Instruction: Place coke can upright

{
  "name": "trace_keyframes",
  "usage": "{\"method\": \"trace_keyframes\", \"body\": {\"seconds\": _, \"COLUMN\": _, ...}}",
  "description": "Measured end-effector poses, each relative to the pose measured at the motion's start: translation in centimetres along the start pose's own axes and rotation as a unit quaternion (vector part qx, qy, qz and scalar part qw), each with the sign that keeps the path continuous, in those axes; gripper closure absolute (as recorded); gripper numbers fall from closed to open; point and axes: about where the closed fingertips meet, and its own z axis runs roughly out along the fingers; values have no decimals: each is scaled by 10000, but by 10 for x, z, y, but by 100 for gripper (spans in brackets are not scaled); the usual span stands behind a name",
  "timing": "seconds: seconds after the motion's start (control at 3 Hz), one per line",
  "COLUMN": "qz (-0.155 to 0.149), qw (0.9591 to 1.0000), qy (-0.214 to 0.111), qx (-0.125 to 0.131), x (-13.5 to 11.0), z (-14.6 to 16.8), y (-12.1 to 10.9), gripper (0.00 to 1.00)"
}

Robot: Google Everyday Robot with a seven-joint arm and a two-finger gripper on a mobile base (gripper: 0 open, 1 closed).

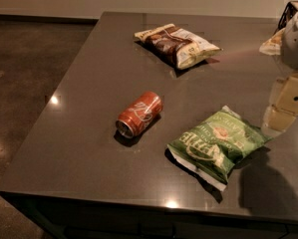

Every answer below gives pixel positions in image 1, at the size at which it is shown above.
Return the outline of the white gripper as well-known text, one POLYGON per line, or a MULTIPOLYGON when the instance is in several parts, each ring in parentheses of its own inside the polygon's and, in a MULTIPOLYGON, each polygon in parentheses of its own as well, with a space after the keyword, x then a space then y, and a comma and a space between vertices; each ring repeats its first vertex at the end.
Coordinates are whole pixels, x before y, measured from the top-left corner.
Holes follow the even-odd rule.
MULTIPOLYGON (((298 70, 298 12, 285 27, 281 56, 284 64, 298 70)), ((298 72, 291 74, 282 84, 275 107, 279 111, 298 116, 298 72)))

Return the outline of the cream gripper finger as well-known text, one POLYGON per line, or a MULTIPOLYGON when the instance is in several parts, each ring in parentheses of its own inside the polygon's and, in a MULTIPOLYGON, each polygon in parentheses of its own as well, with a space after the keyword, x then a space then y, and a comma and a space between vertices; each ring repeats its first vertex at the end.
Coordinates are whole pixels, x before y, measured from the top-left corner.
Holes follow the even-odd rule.
POLYGON ((277 78, 272 85, 269 97, 269 105, 265 110, 261 130, 270 137, 276 137, 285 132, 295 121, 295 117, 290 112, 284 112, 277 108, 277 99, 281 96, 286 80, 277 78))

